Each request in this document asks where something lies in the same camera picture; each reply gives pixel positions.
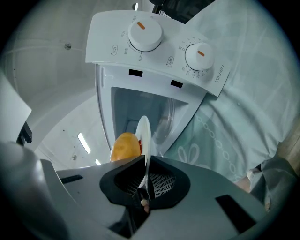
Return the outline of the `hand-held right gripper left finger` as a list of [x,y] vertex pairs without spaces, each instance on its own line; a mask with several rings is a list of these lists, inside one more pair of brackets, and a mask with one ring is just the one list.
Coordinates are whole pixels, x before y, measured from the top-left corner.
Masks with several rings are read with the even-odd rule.
[[59,175],[31,150],[0,142],[0,190],[16,218],[40,240],[150,240],[140,201],[116,205],[102,193],[100,179],[111,168]]

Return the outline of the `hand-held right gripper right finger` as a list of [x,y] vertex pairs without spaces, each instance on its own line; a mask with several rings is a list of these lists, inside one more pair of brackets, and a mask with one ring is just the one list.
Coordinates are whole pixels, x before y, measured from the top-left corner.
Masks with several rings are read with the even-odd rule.
[[254,240],[277,216],[222,175],[167,158],[187,174],[190,189],[174,207],[151,210],[138,229],[139,240]]

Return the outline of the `orange round bread bun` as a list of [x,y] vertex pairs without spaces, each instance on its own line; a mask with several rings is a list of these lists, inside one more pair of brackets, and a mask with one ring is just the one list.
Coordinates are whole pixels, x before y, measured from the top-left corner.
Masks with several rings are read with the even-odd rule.
[[125,132],[115,141],[111,150],[110,161],[114,162],[140,155],[141,146],[138,138],[133,133]]

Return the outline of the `white round plate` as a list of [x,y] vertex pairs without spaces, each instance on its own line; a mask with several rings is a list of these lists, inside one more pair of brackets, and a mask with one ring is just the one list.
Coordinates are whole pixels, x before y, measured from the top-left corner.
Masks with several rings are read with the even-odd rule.
[[147,116],[142,116],[139,120],[136,133],[136,137],[141,141],[141,154],[145,156],[145,176],[139,185],[140,188],[148,188],[148,173],[150,167],[150,157],[151,157],[151,129],[150,123]]

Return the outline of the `white box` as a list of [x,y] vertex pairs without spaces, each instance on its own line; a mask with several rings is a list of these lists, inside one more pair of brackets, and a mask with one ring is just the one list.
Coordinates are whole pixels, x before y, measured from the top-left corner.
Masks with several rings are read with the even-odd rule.
[[[164,155],[193,118],[206,94],[219,96],[231,63],[197,30],[150,12],[114,10],[93,16],[87,63],[95,66],[101,122],[109,147],[134,133],[142,116],[151,128],[151,153]],[[162,98],[174,99],[172,129],[162,144],[153,128]]]

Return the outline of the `light green patterned tablecloth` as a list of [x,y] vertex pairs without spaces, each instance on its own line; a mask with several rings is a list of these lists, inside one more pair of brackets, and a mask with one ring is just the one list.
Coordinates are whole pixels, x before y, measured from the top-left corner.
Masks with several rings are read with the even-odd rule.
[[216,0],[188,25],[231,70],[219,97],[206,95],[166,158],[231,181],[275,156],[300,116],[300,66],[281,27],[256,0]]

